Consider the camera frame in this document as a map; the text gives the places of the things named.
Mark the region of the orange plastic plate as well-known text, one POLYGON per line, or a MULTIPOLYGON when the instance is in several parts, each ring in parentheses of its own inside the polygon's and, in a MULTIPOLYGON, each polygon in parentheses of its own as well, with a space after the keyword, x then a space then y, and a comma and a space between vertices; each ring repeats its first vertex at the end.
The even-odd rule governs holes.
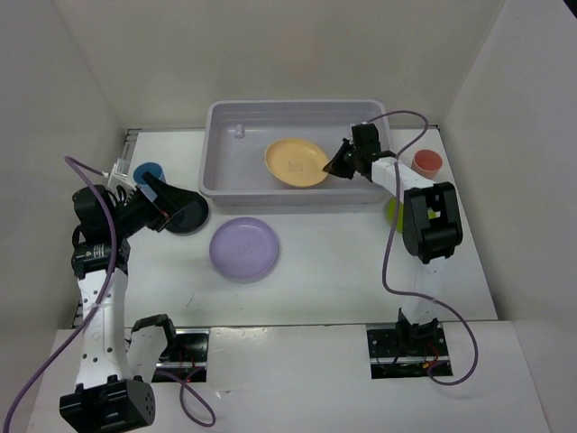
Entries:
POLYGON ((329 162, 315 143, 300 138, 285 138, 271 143, 264 153, 265 165, 272 176, 286 185, 309 188, 323 182, 329 162))

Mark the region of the coral plastic cup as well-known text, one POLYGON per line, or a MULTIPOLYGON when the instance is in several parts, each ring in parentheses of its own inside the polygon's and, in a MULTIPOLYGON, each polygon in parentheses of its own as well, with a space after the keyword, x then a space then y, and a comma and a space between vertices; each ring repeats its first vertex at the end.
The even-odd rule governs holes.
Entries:
POLYGON ((432 180, 443 167, 442 157, 432 150, 422 149, 415 153, 411 169, 421 176, 432 180))

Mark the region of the purple plastic plate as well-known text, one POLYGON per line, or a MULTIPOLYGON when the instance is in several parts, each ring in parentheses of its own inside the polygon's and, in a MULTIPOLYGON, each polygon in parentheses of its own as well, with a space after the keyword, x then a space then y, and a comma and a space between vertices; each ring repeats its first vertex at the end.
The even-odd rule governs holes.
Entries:
POLYGON ((208 254, 216 271, 229 281, 264 278, 279 258, 279 238, 264 221, 242 216, 221 224, 209 243, 208 254))

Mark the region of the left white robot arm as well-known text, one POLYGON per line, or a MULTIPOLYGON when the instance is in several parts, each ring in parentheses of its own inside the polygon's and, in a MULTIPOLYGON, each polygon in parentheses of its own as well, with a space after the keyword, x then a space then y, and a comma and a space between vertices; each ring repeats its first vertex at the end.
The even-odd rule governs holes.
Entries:
POLYGON ((165 314, 124 328, 128 286, 128 239, 143 228, 160 232, 190 211, 205 219, 208 204, 195 191, 142 176, 147 197, 136 188, 112 199, 103 185, 72 197, 79 224, 73 235, 73 273, 78 281, 83 346, 75 390, 60 398, 60 416, 77 432, 128 432, 149 427, 156 415, 151 379, 158 360, 173 358, 179 337, 165 314))

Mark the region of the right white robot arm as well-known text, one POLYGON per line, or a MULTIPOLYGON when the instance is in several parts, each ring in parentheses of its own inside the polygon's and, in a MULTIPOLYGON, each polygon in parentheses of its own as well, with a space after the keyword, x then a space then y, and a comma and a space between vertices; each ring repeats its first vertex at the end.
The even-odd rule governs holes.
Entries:
POLYGON ((393 221, 382 265, 385 290, 406 300, 398 310, 395 343, 406 355, 416 354, 426 341, 436 337, 438 319, 429 305, 437 301, 440 274, 447 260, 463 241, 463 227, 452 183, 435 183, 380 148, 374 124, 352 127, 352 138, 343 144, 324 172, 350 179, 360 174, 393 195, 393 221), (395 290, 389 284, 388 267, 398 221, 408 254, 419 262, 412 290, 395 290))

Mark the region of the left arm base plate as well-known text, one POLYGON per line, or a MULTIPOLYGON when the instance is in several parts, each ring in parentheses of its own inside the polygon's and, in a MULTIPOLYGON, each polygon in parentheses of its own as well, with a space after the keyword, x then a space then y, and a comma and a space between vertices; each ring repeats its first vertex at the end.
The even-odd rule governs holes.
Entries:
POLYGON ((172 382, 160 372, 171 373, 187 382, 206 382, 210 330, 178 328, 173 344, 160 356, 153 382, 172 382))

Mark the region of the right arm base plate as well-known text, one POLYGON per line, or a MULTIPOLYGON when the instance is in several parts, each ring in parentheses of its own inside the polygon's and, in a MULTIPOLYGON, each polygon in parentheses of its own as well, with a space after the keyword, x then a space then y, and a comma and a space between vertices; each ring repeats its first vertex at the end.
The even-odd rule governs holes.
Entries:
POLYGON ((366 328, 371 378, 401 379, 453 375, 444 330, 437 319, 411 325, 404 318, 395 324, 366 328))

